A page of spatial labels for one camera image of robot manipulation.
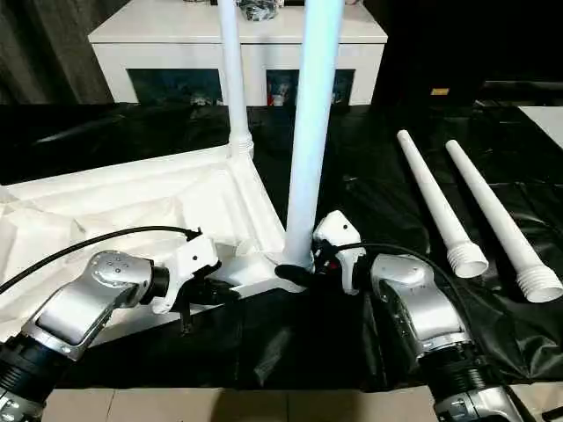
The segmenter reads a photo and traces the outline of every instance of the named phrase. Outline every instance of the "white dresser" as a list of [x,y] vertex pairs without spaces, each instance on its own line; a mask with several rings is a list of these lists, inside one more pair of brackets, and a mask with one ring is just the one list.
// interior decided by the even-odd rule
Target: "white dresser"
[[[295,104],[303,7],[263,22],[238,14],[249,106]],[[132,0],[89,36],[116,102],[227,104],[216,6]],[[345,6],[333,103],[371,102],[387,35],[360,4]]]

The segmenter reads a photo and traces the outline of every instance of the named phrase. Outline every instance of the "black flexible hose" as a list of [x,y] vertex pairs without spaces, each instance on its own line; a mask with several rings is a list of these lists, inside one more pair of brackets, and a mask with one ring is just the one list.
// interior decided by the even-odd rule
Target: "black flexible hose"
[[18,284],[21,280],[23,280],[28,275],[36,272],[37,270],[39,270],[43,266],[50,264],[51,262],[55,261],[56,259],[58,259],[60,257],[64,257],[65,255],[68,255],[69,253],[83,249],[86,246],[90,246],[91,244],[97,244],[99,242],[103,242],[105,240],[112,239],[114,237],[130,235],[132,233],[141,233],[143,231],[175,231],[177,233],[183,234],[184,236],[186,236],[188,238],[194,235],[194,232],[192,230],[182,229],[181,227],[142,226],[142,227],[133,227],[131,229],[117,230],[117,231],[114,231],[112,233],[106,233],[105,235],[96,236],[96,237],[93,237],[92,239],[84,240],[83,242],[80,242],[78,244],[73,244],[72,246],[69,246],[68,248],[65,248],[61,251],[58,251],[58,252],[54,253],[53,255],[49,255],[48,257],[42,259],[41,261],[36,262],[32,266],[26,268],[24,271],[22,271],[21,273],[13,276],[11,279],[7,280],[2,286],[0,286],[0,295],[2,293],[4,293],[6,290],[8,290],[10,287]]

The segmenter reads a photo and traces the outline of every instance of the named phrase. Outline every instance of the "object on cabinet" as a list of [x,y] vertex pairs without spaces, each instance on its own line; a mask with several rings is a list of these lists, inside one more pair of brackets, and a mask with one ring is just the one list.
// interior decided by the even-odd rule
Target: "object on cabinet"
[[[206,0],[185,0],[188,2],[198,2],[198,1],[206,1]],[[278,6],[305,6],[305,0],[276,0]],[[344,0],[344,4],[352,5],[361,3],[362,0]],[[217,6],[217,0],[211,0],[212,6]]]
[[267,70],[267,104],[270,106],[295,105],[299,70]]
[[277,0],[241,0],[239,7],[246,20],[260,22],[275,18],[278,14],[277,3]]

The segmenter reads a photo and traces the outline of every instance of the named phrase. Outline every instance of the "white tube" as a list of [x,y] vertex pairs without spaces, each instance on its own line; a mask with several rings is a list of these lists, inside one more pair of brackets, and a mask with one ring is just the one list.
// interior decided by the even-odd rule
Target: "white tube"
[[219,0],[218,7],[223,40],[223,69],[227,79],[229,102],[230,150],[232,155],[245,152],[252,155],[254,143],[248,130],[246,116],[245,80],[238,41],[237,6],[235,0]]
[[470,240],[464,227],[436,183],[413,139],[406,130],[397,133],[398,143],[405,153],[424,201],[430,210],[446,248],[451,269],[457,277],[468,279],[485,272],[489,263],[481,249]]
[[343,11],[344,2],[340,0],[305,2],[284,250],[284,258],[299,266],[311,265],[311,239]]
[[449,141],[446,149],[516,269],[516,282],[526,299],[549,302],[563,295],[563,285],[557,275],[544,265],[459,144]]

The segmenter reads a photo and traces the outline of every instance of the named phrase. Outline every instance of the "black plastic sheet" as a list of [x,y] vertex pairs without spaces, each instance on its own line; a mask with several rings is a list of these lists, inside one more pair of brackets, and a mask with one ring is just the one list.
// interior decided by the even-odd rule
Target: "black plastic sheet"
[[[249,110],[254,162],[284,222],[295,110]],[[88,126],[93,121],[101,123]],[[221,107],[187,105],[28,106],[0,108],[0,128],[6,160],[0,183],[9,184],[216,146],[228,138],[228,117]],[[460,142],[540,257],[562,277],[563,151],[513,108],[349,107],[331,116],[318,219],[338,208],[364,240],[427,253],[448,271],[442,240],[395,139],[401,128],[409,130],[491,262],[483,277],[454,279],[455,289],[438,283],[468,316],[508,382],[563,380],[563,301],[525,301],[443,145]],[[57,133],[66,135],[36,142]],[[336,286],[300,295],[276,290],[199,314],[190,336],[181,337],[179,323],[171,323],[93,347],[63,386],[378,390],[419,383],[390,349],[379,312],[369,293],[345,296]]]

